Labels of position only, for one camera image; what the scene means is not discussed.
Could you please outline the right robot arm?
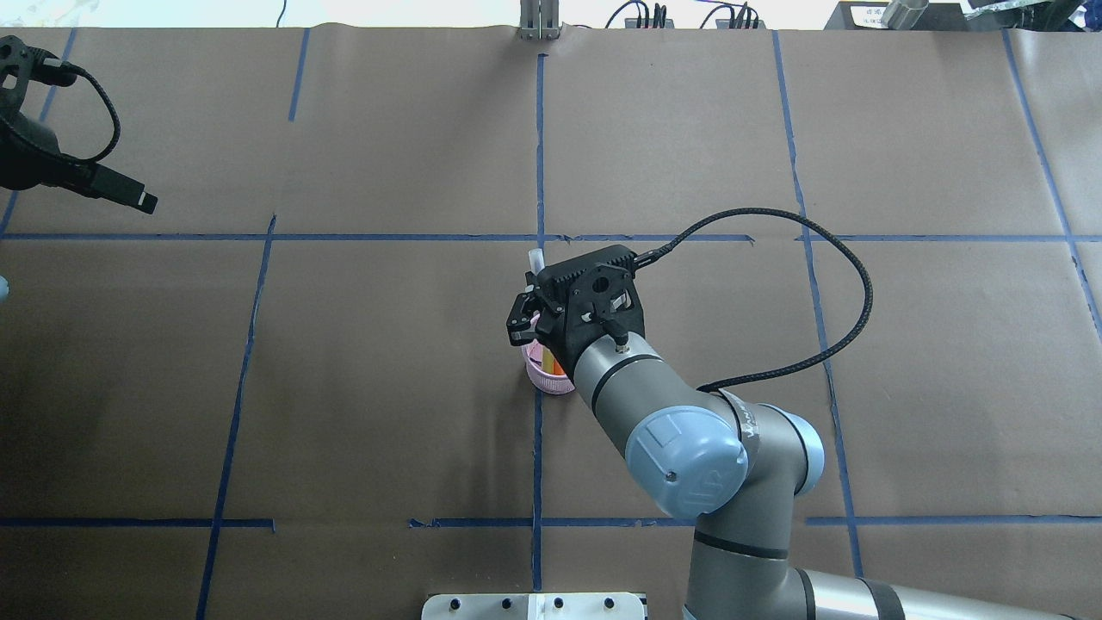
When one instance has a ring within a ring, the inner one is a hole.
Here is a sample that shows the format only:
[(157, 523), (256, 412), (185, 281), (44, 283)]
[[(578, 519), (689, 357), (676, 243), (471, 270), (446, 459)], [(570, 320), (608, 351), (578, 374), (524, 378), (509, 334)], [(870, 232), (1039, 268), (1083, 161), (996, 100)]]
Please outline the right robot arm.
[(823, 475), (823, 443), (782, 407), (690, 387), (646, 341), (635, 276), (657, 257), (611, 244), (547, 264), (529, 251), (506, 326), (512, 345), (554, 353), (634, 482), (666, 515), (693, 522), (685, 619), (1042, 619), (795, 567), (795, 501)]

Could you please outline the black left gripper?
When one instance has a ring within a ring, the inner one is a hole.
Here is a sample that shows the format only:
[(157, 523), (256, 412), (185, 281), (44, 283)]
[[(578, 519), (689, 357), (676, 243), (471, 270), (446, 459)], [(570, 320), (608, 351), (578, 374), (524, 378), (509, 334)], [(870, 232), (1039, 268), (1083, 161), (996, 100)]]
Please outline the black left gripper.
[(17, 116), (3, 122), (1, 142), (1, 185), (6, 189), (28, 191), (39, 185), (74, 192), (153, 214), (158, 206), (145, 185), (101, 164), (63, 164), (58, 159), (58, 137), (47, 126)]

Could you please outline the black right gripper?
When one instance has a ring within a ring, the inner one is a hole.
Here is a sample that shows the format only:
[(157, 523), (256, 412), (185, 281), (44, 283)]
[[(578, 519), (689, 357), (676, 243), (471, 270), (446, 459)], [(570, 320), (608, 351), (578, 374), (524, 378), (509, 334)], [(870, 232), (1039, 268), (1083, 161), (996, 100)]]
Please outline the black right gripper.
[(572, 378), (584, 350), (599, 338), (611, 335), (626, 344), (630, 333), (644, 337), (635, 262), (628, 247), (611, 244), (544, 267), (534, 275), (541, 300), (523, 291), (512, 302), (506, 318), (509, 345), (520, 348), (538, 338)]

